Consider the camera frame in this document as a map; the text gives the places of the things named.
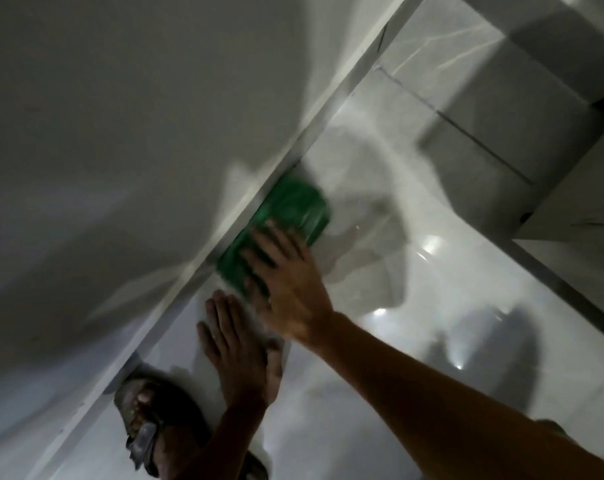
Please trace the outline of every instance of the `green cloth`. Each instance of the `green cloth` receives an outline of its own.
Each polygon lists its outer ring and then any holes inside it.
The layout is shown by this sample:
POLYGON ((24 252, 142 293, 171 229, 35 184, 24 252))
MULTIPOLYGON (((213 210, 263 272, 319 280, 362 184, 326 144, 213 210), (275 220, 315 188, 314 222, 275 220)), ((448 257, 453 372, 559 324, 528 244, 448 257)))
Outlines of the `green cloth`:
POLYGON ((266 229, 265 222, 273 219, 283 230, 296 230, 312 245, 329 223, 331 211, 322 193, 312 185, 293 175, 281 177, 264 199, 258 211, 250 218, 249 225, 242 230, 233 243, 217 260, 217 272, 225 282, 246 297, 244 278, 250 274, 266 292, 265 285, 252 273, 240 256, 240 250, 247 246, 257 250, 267 262, 269 259, 257 249, 249 229, 266 229))

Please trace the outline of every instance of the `forearm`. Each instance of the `forearm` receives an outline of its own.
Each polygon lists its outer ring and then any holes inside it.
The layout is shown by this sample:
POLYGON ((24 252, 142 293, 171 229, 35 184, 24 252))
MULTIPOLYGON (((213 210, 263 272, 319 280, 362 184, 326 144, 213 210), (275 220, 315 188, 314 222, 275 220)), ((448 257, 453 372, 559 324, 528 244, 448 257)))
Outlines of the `forearm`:
POLYGON ((604 478, 604 462, 335 315, 306 345, 378 412, 429 477, 604 478))
POLYGON ((264 412, 262 404, 226 410, 204 451, 176 480, 237 480, 264 412))

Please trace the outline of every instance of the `person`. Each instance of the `person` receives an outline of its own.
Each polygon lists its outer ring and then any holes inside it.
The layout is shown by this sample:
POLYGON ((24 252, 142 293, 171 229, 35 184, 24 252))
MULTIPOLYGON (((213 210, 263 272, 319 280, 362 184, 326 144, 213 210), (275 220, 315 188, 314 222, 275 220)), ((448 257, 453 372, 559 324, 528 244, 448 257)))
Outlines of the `person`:
MULTIPOLYGON (((334 310, 310 251, 295 233, 269 222, 266 230, 253 230, 252 237, 269 259, 248 248, 242 251, 268 289, 267 298, 255 279, 245 283, 259 318, 351 384, 429 479, 604 480, 604 461, 554 428, 401 353, 334 310)), ((247 467, 252 458, 247 451, 277 397, 281 349, 274 344, 266 351, 260 347, 233 295, 217 291, 206 302, 206 313, 209 325, 199 323, 197 330, 218 371, 226 413, 215 433, 199 443, 193 433, 197 428, 179 419, 168 421, 173 424, 162 428, 146 456, 152 457, 162 480, 243 480, 251 478, 251 471, 254 478, 265 478, 265 470, 254 461, 247 467)), ((146 383, 133 393, 133 433, 151 411, 161 410, 156 404, 161 388, 148 387, 146 383)), ((183 408, 177 408, 180 414, 183 408)))

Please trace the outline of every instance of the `sandal strap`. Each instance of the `sandal strap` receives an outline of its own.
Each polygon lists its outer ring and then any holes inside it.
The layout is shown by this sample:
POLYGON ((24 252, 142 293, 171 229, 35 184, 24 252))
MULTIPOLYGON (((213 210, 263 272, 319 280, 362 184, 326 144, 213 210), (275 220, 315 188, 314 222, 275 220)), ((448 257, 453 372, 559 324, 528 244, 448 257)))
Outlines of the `sandal strap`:
POLYGON ((130 436, 126 441, 126 449, 130 452, 130 458, 135 464, 135 470, 139 470, 142 465, 146 472, 157 477, 157 467, 153 462, 153 448, 157 439, 159 428, 152 421, 144 421, 137 436, 133 439, 130 436))

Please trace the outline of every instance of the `person's right arm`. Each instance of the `person's right arm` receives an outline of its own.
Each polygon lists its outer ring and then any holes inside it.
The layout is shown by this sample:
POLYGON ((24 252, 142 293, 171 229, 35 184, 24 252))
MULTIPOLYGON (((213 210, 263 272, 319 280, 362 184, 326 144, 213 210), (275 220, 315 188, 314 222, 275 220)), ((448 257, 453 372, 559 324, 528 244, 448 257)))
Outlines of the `person's right arm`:
POLYGON ((265 324, 348 381, 433 480, 604 479, 604 461, 571 441, 397 351, 333 310, 306 245, 274 225, 245 250, 270 299, 247 282, 265 324))

